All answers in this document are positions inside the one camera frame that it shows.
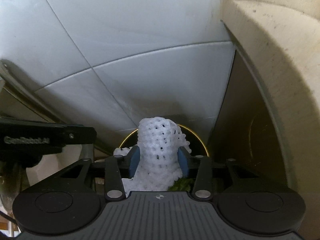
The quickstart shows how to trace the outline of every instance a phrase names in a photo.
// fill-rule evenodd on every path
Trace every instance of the ribbed black surface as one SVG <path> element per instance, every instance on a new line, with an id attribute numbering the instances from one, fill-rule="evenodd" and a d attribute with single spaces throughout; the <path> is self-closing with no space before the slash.
<path id="1" fill-rule="evenodd" d="M 49 238 L 50 240 L 301 239 L 294 233 L 279 237 L 257 237 L 238 232 L 218 216 L 210 203 L 194 201 L 185 192 L 132 192 L 124 201 L 107 204 L 95 222 L 75 233 L 54 237 L 22 233 L 18 240 Z"/>

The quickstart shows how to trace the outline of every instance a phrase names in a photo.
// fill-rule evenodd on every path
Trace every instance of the logo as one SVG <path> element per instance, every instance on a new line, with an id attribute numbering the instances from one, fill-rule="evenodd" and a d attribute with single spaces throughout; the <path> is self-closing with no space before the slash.
<path id="1" fill-rule="evenodd" d="M 155 198 L 157 198 L 157 199 L 163 199 L 163 198 L 164 198 L 164 195 L 159 194 L 159 195 L 156 195 Z"/>
<path id="2" fill-rule="evenodd" d="M 3 139 L 4 143 L 6 144 L 49 144 L 50 139 L 49 138 L 38 138 L 38 139 L 33 139 L 33 138 L 11 138 L 9 136 L 4 137 Z"/>

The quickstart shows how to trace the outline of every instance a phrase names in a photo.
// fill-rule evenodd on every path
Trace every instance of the curved white surface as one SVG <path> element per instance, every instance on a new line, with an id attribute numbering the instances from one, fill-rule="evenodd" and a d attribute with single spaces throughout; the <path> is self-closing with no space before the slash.
<path id="1" fill-rule="evenodd" d="M 121 142 L 113 132 L 136 128 L 92 69 L 50 84 L 36 94 L 73 123 L 93 126 L 98 137 L 111 144 Z"/>
<path id="2" fill-rule="evenodd" d="M 0 0 L 0 59 L 33 91 L 90 67 L 46 0 Z"/>
<path id="3" fill-rule="evenodd" d="M 142 52 L 228 41 L 220 0 L 48 0 L 91 66 Z"/>
<path id="4" fill-rule="evenodd" d="M 136 125 L 217 116 L 235 49 L 231 41 L 163 49 L 93 68 Z"/>

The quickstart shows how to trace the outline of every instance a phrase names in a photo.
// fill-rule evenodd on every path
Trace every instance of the metal screw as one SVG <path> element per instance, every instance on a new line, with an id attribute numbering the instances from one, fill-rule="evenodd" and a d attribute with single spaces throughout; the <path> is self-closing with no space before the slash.
<path id="1" fill-rule="evenodd" d="M 196 196 L 199 198 L 207 198 L 207 197 L 211 196 L 211 193 L 210 193 L 210 191 L 201 189 L 201 190 L 196 191 Z"/>
<path id="2" fill-rule="evenodd" d="M 115 190 L 115 189 L 110 190 L 108 191 L 107 196 L 111 198 L 119 198 L 122 196 L 122 192 L 120 190 Z"/>

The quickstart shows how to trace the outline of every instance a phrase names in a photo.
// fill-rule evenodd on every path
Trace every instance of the gold rim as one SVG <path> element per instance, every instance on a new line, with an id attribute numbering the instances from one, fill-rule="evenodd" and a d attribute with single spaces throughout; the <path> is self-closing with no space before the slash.
<path id="1" fill-rule="evenodd" d="M 191 132 L 194 136 L 196 136 L 197 139 L 201 142 L 202 146 L 204 147 L 204 150 L 205 150 L 207 156 L 210 157 L 210 154 L 209 154 L 209 152 L 208 152 L 207 147 L 204 145 L 203 141 L 200 139 L 200 137 L 199 137 L 193 130 L 191 130 L 190 128 L 188 128 L 188 127 L 186 127 L 186 126 L 184 126 L 184 125 L 182 125 L 182 124 L 178 124 L 178 126 L 180 126 L 180 127 L 184 128 L 184 129 L 188 130 L 188 131 Z M 130 134 L 123 140 L 123 142 L 120 144 L 119 148 L 122 148 L 122 146 L 124 145 L 124 143 L 126 142 L 126 140 L 127 140 L 131 135 L 133 135 L 135 132 L 137 132 L 137 131 L 138 131 L 138 129 L 136 129 L 136 130 L 134 130 L 132 133 L 130 133 Z"/>

